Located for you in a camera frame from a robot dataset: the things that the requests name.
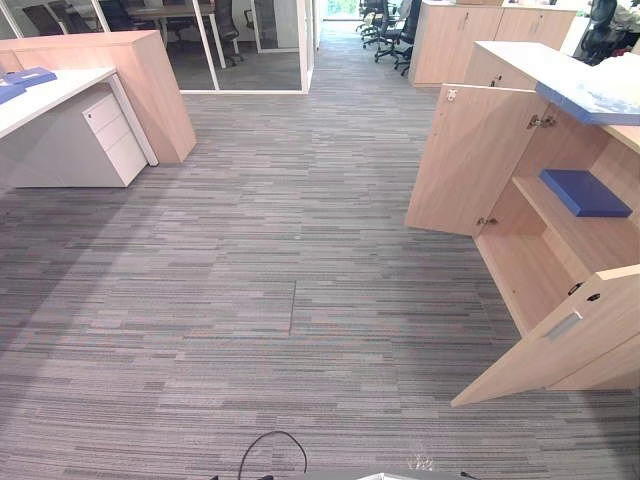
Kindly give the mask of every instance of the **black office chair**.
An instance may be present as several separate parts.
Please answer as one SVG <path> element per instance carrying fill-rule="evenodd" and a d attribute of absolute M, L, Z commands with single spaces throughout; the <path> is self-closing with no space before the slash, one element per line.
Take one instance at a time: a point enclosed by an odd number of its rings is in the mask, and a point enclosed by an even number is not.
<path fill-rule="evenodd" d="M 402 52 L 398 52 L 396 56 L 396 62 L 393 66 L 395 70 L 404 66 L 400 72 L 400 76 L 404 77 L 404 74 L 409 70 L 411 64 L 411 55 L 413 54 L 413 42 L 415 41 L 416 31 L 418 30 L 418 21 L 420 20 L 420 5 L 422 0 L 411 0 L 411 10 L 409 10 L 409 16 L 407 17 L 404 28 L 400 33 L 400 40 L 410 45 Z"/>
<path fill-rule="evenodd" d="M 65 0 L 56 0 L 55 2 L 49 2 L 49 7 L 53 13 L 58 17 L 65 28 L 67 33 L 91 33 L 93 30 L 82 16 L 69 5 Z"/>
<path fill-rule="evenodd" d="M 135 21 L 127 13 L 120 0 L 99 0 L 100 7 L 112 32 L 129 30 L 154 30 L 153 22 Z"/>
<path fill-rule="evenodd" d="M 218 35 L 220 36 L 220 42 L 222 43 L 222 52 L 225 60 L 229 60 L 232 66 L 236 66 L 235 59 L 244 61 L 244 58 L 239 53 L 235 53 L 233 50 L 233 40 L 240 36 L 240 32 L 236 28 L 236 24 L 233 22 L 233 0 L 216 0 L 215 2 L 215 14 L 216 24 L 218 25 Z"/>
<path fill-rule="evenodd" d="M 587 65 L 597 65 L 611 56 L 625 32 L 610 26 L 618 2 L 616 0 L 593 0 L 587 30 L 580 40 L 581 53 L 576 57 Z"/>
<path fill-rule="evenodd" d="M 162 0 L 163 5 L 191 5 L 190 0 Z M 167 17 L 167 31 L 173 32 L 178 38 L 178 45 L 180 48 L 184 48 L 184 40 L 182 39 L 182 30 L 195 27 L 196 21 L 192 17 Z"/>
<path fill-rule="evenodd" d="M 41 36 L 63 35 L 62 27 L 44 5 L 34 5 L 22 9 L 31 23 L 38 29 Z"/>
<path fill-rule="evenodd" d="M 364 22 L 367 15 L 373 14 L 373 20 L 371 25 L 363 23 L 363 30 L 360 32 L 360 38 L 362 39 L 362 48 L 367 48 L 367 45 L 376 43 L 378 41 L 379 29 L 383 23 L 383 9 L 388 8 L 388 4 L 383 0 L 366 0 L 365 8 L 363 11 L 362 21 Z"/>
<path fill-rule="evenodd" d="M 395 6 L 389 4 L 387 0 L 382 0 L 382 4 L 382 25 L 378 28 L 377 36 L 378 50 L 373 55 L 376 63 L 378 63 L 381 57 L 386 55 L 394 57 L 397 55 L 395 44 L 400 41 L 400 35 L 404 29 L 404 27 L 395 28 L 398 21 L 398 17 L 395 16 Z M 383 45 L 387 45 L 389 48 L 385 50 L 382 48 Z"/>

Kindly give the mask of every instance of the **blue binder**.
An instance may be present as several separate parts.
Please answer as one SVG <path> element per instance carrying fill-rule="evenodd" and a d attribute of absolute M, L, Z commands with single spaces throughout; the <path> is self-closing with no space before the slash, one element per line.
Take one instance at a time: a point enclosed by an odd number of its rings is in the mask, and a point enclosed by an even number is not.
<path fill-rule="evenodd" d="M 542 170 L 540 179 L 577 217 L 623 217 L 631 209 L 584 170 Z"/>
<path fill-rule="evenodd" d="M 41 83 L 50 82 L 55 80 L 56 74 L 46 70 L 42 67 L 29 68 L 28 70 L 22 70 L 20 72 L 8 73 L 5 75 L 5 80 L 14 85 L 22 85 L 25 88 L 33 87 Z"/>
<path fill-rule="evenodd" d="M 24 92 L 26 92 L 26 90 L 22 85 L 12 85 L 12 84 L 2 85 L 0 83 L 0 104 L 9 101 L 13 97 L 17 97 L 18 95 Z"/>

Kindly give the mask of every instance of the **light wood panel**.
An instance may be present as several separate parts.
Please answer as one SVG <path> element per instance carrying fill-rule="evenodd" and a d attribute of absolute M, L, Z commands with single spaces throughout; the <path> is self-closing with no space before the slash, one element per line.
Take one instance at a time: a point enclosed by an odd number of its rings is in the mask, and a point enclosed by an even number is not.
<path fill-rule="evenodd" d="M 639 282 L 640 265 L 592 275 L 451 404 L 464 405 L 556 384 L 637 335 Z M 589 301 L 595 294 L 599 298 Z M 576 312 L 581 320 L 563 332 L 552 332 Z M 612 377 L 617 373 L 617 369 L 610 372 Z"/>
<path fill-rule="evenodd" d="M 515 175 L 537 176 L 545 168 L 588 170 L 611 139 L 598 126 L 584 125 L 555 105 L 541 117 L 551 117 L 555 124 L 535 129 Z"/>
<path fill-rule="evenodd" d="M 584 282 L 593 273 L 553 228 L 546 228 L 542 238 L 575 283 Z"/>
<path fill-rule="evenodd" d="M 494 39 L 539 42 L 559 50 L 575 16 L 570 10 L 505 8 Z"/>
<path fill-rule="evenodd" d="M 412 85 L 462 83 L 475 40 L 493 40 L 501 7 L 422 4 L 409 68 Z"/>
<path fill-rule="evenodd" d="M 632 149 L 611 139 L 590 171 L 633 210 L 629 220 L 640 229 L 640 159 L 638 157 L 639 155 Z"/>
<path fill-rule="evenodd" d="M 24 68 L 115 66 L 161 163 L 183 161 L 195 133 L 157 31 L 34 37 L 0 42 Z"/>
<path fill-rule="evenodd" d="M 540 235 L 483 233 L 475 242 L 523 337 L 574 284 Z"/>
<path fill-rule="evenodd" d="M 538 177 L 514 177 L 513 182 L 590 271 L 640 261 L 639 232 L 631 220 L 576 217 Z"/>
<path fill-rule="evenodd" d="M 406 224 L 479 233 L 533 135 L 531 115 L 546 106 L 528 90 L 443 85 Z"/>
<path fill-rule="evenodd" d="M 487 218 L 495 219 L 497 223 L 485 224 L 481 234 L 542 235 L 547 228 L 513 182 L 507 182 L 504 186 L 500 198 Z"/>
<path fill-rule="evenodd" d="M 636 335 L 553 384 L 549 389 L 635 388 L 640 386 L 639 368 L 640 335 Z"/>
<path fill-rule="evenodd" d="M 536 87 L 535 80 L 475 43 L 463 83 L 465 85 L 523 90 L 535 90 Z"/>

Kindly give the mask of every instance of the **wooden cabinet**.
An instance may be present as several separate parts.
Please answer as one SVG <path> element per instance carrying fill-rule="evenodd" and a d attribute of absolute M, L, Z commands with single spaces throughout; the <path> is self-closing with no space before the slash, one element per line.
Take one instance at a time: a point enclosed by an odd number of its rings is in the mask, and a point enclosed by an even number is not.
<path fill-rule="evenodd" d="M 505 8 L 494 40 L 539 42 L 559 50 L 574 17 L 566 10 Z"/>
<path fill-rule="evenodd" d="M 620 134 L 532 90 L 442 86 L 406 223 L 473 236 L 522 336 L 454 406 L 640 384 L 640 149 Z M 575 217 L 539 179 L 544 168 L 588 170 L 634 213 Z"/>
<path fill-rule="evenodd" d="M 560 48 L 575 16 L 552 8 L 450 5 L 426 0 L 420 19 L 409 81 L 414 86 L 462 83 L 473 42 L 538 41 Z"/>
<path fill-rule="evenodd" d="M 411 84 L 462 81 L 473 42 L 493 40 L 501 13 L 501 7 L 452 7 L 423 3 L 409 67 Z"/>
<path fill-rule="evenodd" d="M 625 343 L 640 332 L 638 282 L 640 265 L 592 275 L 452 405 L 553 385 Z"/>

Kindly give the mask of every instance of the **black cable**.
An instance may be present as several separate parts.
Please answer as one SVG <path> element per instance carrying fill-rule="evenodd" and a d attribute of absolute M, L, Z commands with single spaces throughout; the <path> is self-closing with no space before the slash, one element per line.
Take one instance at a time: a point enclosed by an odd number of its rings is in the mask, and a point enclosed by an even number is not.
<path fill-rule="evenodd" d="M 304 451 L 304 448 L 302 448 L 302 445 L 300 445 L 300 442 L 298 442 L 295 438 L 293 438 L 293 435 L 285 432 L 284 430 L 272 430 L 271 432 L 264 433 L 260 435 L 258 438 L 256 438 L 254 442 L 251 445 L 249 445 L 249 448 L 247 448 L 247 451 L 244 452 L 244 455 L 242 456 L 242 461 L 240 462 L 240 468 L 238 469 L 238 480 L 240 480 L 240 475 L 242 475 L 242 468 L 244 467 L 244 461 L 247 459 L 247 455 L 249 455 L 249 452 L 251 451 L 251 449 L 256 445 L 256 443 L 258 443 L 264 437 L 268 437 L 269 435 L 286 435 L 291 440 L 293 440 L 293 443 L 298 445 L 298 448 L 300 448 L 300 451 L 304 456 L 304 473 L 307 473 L 307 452 Z"/>

